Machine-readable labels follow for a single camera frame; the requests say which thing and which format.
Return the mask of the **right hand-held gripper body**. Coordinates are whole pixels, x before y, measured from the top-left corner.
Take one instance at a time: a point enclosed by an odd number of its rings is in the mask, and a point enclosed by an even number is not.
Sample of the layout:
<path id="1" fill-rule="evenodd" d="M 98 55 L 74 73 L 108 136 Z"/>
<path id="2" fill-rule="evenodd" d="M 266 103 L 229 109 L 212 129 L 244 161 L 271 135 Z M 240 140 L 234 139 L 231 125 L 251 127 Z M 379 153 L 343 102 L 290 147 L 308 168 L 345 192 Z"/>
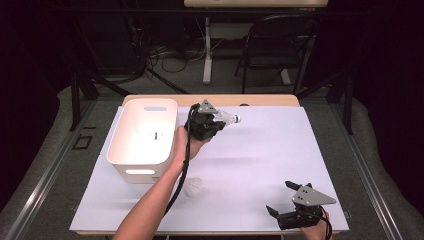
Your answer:
<path id="1" fill-rule="evenodd" d="M 322 218 L 322 206 L 336 203 L 334 198 L 313 189 L 310 183 L 295 191 L 291 200 L 295 210 L 279 213 L 276 219 L 281 230 L 315 226 Z"/>

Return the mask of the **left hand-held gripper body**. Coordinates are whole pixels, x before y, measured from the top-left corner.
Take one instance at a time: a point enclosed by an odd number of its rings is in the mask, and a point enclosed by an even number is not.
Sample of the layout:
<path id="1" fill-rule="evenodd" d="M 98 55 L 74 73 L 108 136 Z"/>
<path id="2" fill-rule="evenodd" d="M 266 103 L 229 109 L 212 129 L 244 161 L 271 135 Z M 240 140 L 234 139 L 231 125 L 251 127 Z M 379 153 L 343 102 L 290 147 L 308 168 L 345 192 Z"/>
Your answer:
<path id="1" fill-rule="evenodd" d="M 200 141 L 214 137 L 219 131 L 216 127 L 217 122 L 213 121 L 211 113 L 217 111 L 207 99 L 204 99 L 201 103 L 193 104 L 189 109 L 187 121 L 184 125 L 189 136 Z"/>

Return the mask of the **white shuttlecock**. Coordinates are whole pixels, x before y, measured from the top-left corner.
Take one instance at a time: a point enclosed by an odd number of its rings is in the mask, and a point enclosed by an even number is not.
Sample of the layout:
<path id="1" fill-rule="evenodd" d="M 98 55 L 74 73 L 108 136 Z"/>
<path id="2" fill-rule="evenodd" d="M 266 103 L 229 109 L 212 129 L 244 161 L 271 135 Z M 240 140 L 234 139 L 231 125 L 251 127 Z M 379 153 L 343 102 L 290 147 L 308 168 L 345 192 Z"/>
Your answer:
<path id="1" fill-rule="evenodd" d="M 224 110 L 219 110 L 214 115 L 214 121 L 217 123 L 223 123 L 225 127 L 228 127 L 235 123 L 240 123 L 242 118 L 237 114 L 230 114 Z"/>
<path id="2" fill-rule="evenodd" d="M 183 184 L 185 193 L 189 197 L 195 197 L 202 189 L 203 180 L 198 177 L 187 178 Z"/>
<path id="3" fill-rule="evenodd" d="M 160 131 L 148 131 L 148 132 L 143 132 L 140 135 L 140 138 L 142 142 L 151 142 L 151 141 L 160 141 L 165 136 L 167 136 L 167 133 L 163 133 Z"/>

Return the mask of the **white plastic bin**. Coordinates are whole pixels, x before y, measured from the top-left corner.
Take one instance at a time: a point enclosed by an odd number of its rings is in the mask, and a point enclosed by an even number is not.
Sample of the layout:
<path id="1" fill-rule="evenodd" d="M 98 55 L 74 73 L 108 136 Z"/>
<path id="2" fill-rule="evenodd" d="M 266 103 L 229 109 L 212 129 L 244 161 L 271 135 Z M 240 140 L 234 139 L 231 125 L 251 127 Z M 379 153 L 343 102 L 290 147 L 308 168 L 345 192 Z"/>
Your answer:
<path id="1" fill-rule="evenodd" d="M 128 183 L 150 184 L 171 162 L 178 104 L 173 99 L 133 99 L 120 114 L 107 150 L 107 160 Z M 143 132 L 167 133 L 160 141 L 142 142 Z"/>

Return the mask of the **person's right hand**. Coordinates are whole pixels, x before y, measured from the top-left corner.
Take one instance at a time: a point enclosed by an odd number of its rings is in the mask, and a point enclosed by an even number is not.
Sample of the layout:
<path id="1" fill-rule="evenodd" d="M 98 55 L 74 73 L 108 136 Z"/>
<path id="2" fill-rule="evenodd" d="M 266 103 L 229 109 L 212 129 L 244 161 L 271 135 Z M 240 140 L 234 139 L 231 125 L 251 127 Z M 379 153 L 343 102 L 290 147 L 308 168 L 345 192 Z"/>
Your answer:
<path id="1" fill-rule="evenodd" d="M 324 211 L 322 219 L 315 226 L 303 227 L 301 232 L 307 240 L 333 240 L 327 225 L 328 222 L 329 214 Z"/>

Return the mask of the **person's left hand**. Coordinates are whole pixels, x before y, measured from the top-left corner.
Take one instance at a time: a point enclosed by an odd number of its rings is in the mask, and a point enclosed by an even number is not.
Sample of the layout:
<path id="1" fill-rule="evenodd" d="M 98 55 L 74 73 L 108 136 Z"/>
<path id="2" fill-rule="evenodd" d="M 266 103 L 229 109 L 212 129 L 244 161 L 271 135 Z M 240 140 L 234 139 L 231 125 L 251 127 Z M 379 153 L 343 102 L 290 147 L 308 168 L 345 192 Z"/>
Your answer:
<path id="1" fill-rule="evenodd" d="M 200 149 L 211 141 L 211 138 L 202 141 L 189 139 L 188 132 L 183 126 L 176 129 L 175 137 L 174 155 L 169 169 L 179 175 L 183 170 L 186 154 L 189 154 L 189 159 L 193 159 Z"/>

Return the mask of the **white-legged desk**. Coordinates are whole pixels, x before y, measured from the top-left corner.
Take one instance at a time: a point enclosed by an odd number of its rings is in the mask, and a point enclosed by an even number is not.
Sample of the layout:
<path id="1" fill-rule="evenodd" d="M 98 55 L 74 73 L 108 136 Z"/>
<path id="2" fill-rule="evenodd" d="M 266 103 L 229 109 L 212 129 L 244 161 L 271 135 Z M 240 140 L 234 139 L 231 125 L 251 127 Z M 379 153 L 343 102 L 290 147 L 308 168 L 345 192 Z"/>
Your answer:
<path id="1" fill-rule="evenodd" d="M 269 8 L 325 8 L 329 0 L 184 0 L 184 6 L 191 10 L 264 10 Z M 205 64 L 203 83 L 210 84 L 212 80 L 212 45 L 211 39 L 234 40 L 241 39 L 247 32 L 250 24 L 243 23 L 216 23 L 209 17 L 205 18 L 204 41 L 205 41 Z"/>

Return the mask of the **black folding chair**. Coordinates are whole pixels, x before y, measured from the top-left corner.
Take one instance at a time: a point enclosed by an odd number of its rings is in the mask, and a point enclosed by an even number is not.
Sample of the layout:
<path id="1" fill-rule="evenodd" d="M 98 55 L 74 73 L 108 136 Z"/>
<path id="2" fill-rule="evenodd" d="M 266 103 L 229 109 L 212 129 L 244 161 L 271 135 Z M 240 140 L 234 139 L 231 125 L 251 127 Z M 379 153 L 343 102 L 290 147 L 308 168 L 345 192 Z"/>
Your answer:
<path id="1" fill-rule="evenodd" d="M 307 16 L 271 15 L 257 20 L 244 38 L 242 57 L 234 75 L 243 68 L 242 92 L 247 70 L 297 69 L 296 93 L 310 41 L 319 30 L 319 21 Z"/>

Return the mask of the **black metal stand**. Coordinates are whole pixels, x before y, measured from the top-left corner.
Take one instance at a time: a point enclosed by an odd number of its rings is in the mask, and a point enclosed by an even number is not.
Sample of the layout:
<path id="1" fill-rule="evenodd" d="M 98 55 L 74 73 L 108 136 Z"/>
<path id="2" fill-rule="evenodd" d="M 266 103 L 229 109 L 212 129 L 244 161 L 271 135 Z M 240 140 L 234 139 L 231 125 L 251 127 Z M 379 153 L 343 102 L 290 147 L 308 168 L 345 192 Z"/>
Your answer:
<path id="1" fill-rule="evenodd" d="M 322 87 L 330 85 L 330 90 L 328 91 L 325 99 L 329 104 L 336 104 L 341 100 L 341 98 L 344 98 L 342 123 L 346 131 L 352 135 L 351 117 L 353 105 L 353 83 L 353 78 L 348 72 L 337 72 L 311 87 L 307 87 L 305 90 L 296 93 L 295 96 L 298 99 L 302 99 L 318 91 Z"/>
<path id="2" fill-rule="evenodd" d="M 81 101 L 80 93 L 90 101 L 97 100 L 99 92 L 95 84 L 99 83 L 106 88 L 118 93 L 121 96 L 127 96 L 129 91 L 124 90 L 118 85 L 108 81 L 106 78 L 95 74 L 90 70 L 76 70 L 71 78 L 71 101 L 72 101 L 72 125 L 70 130 L 74 131 L 81 121 Z"/>

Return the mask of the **metal floor rail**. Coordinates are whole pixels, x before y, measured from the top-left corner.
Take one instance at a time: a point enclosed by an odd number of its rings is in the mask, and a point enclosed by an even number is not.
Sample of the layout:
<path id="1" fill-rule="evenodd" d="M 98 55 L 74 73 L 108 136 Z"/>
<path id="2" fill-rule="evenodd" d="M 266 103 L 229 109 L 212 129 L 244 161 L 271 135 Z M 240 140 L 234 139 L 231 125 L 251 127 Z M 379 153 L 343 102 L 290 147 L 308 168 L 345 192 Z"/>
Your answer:
<path id="1" fill-rule="evenodd" d="M 84 107 L 70 131 L 59 112 L 35 161 L 0 214 L 0 240 L 92 240 L 70 229 L 87 187 L 104 136 L 92 117 L 97 104 Z"/>
<path id="2" fill-rule="evenodd" d="M 381 191 L 377 187 L 376 181 L 366 163 L 354 137 L 348 133 L 343 123 L 342 110 L 338 105 L 330 104 L 329 108 L 336 119 L 337 125 L 347 141 L 353 154 L 353 164 L 358 172 L 364 189 L 373 206 L 373 209 L 379 219 L 388 240 L 404 240 L 400 230 L 388 208 Z"/>

